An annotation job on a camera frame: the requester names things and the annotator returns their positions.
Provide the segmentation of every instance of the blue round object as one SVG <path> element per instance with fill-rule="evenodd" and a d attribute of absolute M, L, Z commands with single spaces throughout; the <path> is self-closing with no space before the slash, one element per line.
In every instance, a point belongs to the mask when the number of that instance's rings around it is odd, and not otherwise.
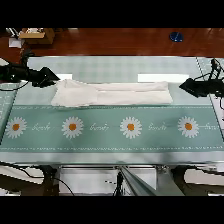
<path fill-rule="evenodd" d="M 182 42 L 184 37 L 180 32 L 172 32 L 170 34 L 170 39 L 174 42 Z"/>

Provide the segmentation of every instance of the white cloth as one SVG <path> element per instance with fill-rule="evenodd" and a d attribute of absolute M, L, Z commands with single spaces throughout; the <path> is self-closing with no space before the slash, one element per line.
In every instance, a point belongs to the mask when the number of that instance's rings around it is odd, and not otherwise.
<path fill-rule="evenodd" d="M 86 84 L 75 80 L 59 81 L 52 106 L 170 104 L 168 83 Z"/>

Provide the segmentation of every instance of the daisy print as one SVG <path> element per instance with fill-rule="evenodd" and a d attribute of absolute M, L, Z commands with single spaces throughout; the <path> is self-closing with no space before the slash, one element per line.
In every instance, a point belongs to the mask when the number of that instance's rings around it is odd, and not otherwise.
<path fill-rule="evenodd" d="M 120 128 L 120 131 L 123 132 L 126 138 L 132 139 L 141 134 L 142 125 L 138 119 L 126 117 L 126 119 L 123 119 L 121 122 Z"/>
<path fill-rule="evenodd" d="M 27 128 L 26 121 L 22 117 L 14 117 L 6 126 L 6 135 L 8 138 L 17 138 L 23 134 Z"/>
<path fill-rule="evenodd" d="M 69 117 L 63 122 L 62 131 L 66 138 L 75 138 L 82 134 L 83 130 L 83 121 L 78 117 Z"/>
<path fill-rule="evenodd" d="M 182 132 L 182 135 L 188 138 L 194 138 L 199 133 L 199 127 L 194 118 L 182 117 L 178 121 L 178 130 Z"/>

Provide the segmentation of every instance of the brown floor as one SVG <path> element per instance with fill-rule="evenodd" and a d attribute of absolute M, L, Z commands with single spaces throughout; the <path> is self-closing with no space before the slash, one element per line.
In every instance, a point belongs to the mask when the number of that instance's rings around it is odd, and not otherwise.
<path fill-rule="evenodd" d="M 180 31 L 181 43 L 169 34 Z M 37 56 L 59 55 L 160 55 L 224 58 L 223 28 L 79 28 L 57 33 L 52 45 L 30 46 Z M 21 49 L 9 48 L 0 38 L 0 57 L 19 61 Z"/>

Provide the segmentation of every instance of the brown box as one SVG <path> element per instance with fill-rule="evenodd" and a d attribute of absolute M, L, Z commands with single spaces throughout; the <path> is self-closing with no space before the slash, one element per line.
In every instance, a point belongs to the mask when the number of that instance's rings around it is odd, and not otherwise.
<path fill-rule="evenodd" d="M 23 28 L 19 38 L 25 39 L 27 44 L 52 44 L 54 40 L 54 30 L 52 28 L 44 28 L 43 33 L 26 33 L 28 28 Z"/>

